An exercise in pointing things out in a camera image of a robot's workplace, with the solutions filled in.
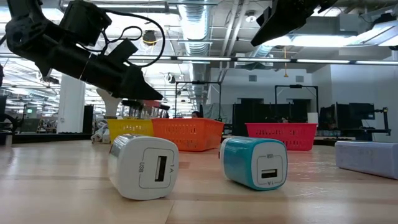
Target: yellow basket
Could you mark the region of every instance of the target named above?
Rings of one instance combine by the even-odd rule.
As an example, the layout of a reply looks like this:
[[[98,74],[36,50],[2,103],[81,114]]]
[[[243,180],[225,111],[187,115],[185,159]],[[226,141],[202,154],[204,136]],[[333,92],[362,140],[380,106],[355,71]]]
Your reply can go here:
[[[154,128],[151,120],[143,119],[109,119],[109,135],[111,142],[122,134],[143,134],[146,136],[154,135]]]

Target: teal usb charger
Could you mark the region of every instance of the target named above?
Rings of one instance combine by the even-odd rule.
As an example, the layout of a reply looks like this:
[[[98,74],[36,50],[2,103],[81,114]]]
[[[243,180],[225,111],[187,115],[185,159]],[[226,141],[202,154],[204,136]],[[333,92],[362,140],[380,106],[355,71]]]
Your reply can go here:
[[[225,139],[220,148],[225,176],[255,190],[274,190],[287,177],[285,144],[274,139],[235,137]]]

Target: person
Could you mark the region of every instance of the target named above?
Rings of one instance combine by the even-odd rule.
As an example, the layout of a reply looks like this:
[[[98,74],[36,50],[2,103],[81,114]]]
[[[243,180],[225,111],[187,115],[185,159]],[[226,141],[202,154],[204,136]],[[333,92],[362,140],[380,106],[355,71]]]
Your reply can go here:
[[[194,111],[191,114],[192,118],[202,118],[202,116],[200,115],[199,111]]]

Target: workbench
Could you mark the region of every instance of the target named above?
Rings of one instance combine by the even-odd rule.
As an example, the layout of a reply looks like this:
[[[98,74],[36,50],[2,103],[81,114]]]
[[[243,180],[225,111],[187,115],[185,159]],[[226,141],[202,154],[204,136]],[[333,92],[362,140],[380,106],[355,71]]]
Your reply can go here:
[[[166,198],[122,198],[110,145],[68,141],[0,148],[0,223],[398,223],[398,180],[335,167],[334,148],[289,152],[287,182],[256,192],[226,180],[218,150],[180,153]]]

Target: red basket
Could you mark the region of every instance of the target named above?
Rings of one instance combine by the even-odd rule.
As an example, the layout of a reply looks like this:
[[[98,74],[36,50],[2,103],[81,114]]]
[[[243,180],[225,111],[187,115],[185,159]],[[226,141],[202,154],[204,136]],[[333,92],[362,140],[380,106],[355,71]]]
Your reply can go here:
[[[220,146],[224,123],[211,119],[153,119],[155,137],[168,139],[180,151],[201,152]]]
[[[317,124],[246,124],[249,137],[269,138],[282,141],[287,150],[309,151],[312,149]]]

